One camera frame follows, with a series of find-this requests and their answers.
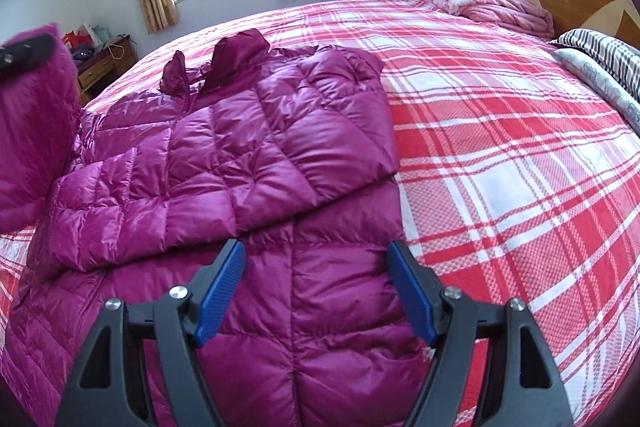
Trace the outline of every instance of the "folded pink blanket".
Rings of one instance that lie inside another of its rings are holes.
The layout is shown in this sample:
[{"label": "folded pink blanket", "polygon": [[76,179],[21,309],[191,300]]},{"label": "folded pink blanket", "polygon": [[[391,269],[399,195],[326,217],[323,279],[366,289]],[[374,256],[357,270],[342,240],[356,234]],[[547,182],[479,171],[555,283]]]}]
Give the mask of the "folded pink blanket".
[{"label": "folded pink blanket", "polygon": [[542,39],[554,36],[554,21],[548,10],[527,0],[420,0],[450,14],[476,22],[491,22]]}]

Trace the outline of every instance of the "black and white striped pillowcase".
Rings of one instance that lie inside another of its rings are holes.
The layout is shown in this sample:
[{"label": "black and white striped pillowcase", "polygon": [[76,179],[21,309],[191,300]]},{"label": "black and white striped pillowcase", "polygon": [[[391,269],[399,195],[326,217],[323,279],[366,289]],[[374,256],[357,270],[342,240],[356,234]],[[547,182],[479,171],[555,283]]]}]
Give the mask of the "black and white striped pillowcase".
[{"label": "black and white striped pillowcase", "polygon": [[589,55],[640,102],[640,51],[634,47],[585,28],[570,30],[550,44],[576,48]]}]

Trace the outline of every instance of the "bolt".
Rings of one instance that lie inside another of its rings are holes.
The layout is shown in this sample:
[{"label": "bolt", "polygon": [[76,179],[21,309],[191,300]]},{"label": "bolt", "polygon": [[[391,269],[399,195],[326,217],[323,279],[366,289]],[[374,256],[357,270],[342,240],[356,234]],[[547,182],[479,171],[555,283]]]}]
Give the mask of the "bolt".
[{"label": "bolt", "polygon": [[107,302],[104,303],[104,307],[107,308],[110,312],[119,310],[121,306],[122,306],[122,301],[116,298],[109,299]]},{"label": "bolt", "polygon": [[447,286],[444,288],[444,296],[457,301],[462,297],[462,290],[457,286]]},{"label": "bolt", "polygon": [[189,290],[186,286],[174,286],[169,290],[169,295],[171,295],[172,299],[184,299],[189,293]]},{"label": "bolt", "polygon": [[513,308],[517,312],[524,311],[527,307],[525,301],[523,301],[520,297],[514,297],[513,299],[511,299],[509,301],[509,306],[511,306],[511,308]]}]

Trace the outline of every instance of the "red and white plaid blanket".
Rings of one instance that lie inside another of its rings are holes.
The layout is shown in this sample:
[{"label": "red and white plaid blanket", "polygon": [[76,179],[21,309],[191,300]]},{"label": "red and white plaid blanket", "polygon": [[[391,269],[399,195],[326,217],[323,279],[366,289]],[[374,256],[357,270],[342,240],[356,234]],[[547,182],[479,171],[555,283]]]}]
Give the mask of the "red and white plaid blanket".
[{"label": "red and white plaid blanket", "polygon": [[[414,255],[473,298],[522,296],[561,370],[577,425],[606,404],[639,349],[640,139],[557,65],[552,48],[417,0],[344,1],[261,14],[168,44],[88,107],[156,87],[176,50],[189,66],[224,36],[334,43],[385,61]],[[0,328],[33,230],[0,237]],[[459,423],[481,385],[483,343]]]}]

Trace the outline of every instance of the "wooden desk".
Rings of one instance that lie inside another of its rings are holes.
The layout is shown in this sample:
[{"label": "wooden desk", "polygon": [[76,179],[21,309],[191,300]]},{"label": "wooden desk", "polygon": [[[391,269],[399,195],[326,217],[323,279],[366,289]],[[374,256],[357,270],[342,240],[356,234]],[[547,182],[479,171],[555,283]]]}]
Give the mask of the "wooden desk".
[{"label": "wooden desk", "polygon": [[98,52],[78,68],[80,102],[84,107],[138,61],[129,36]]}]

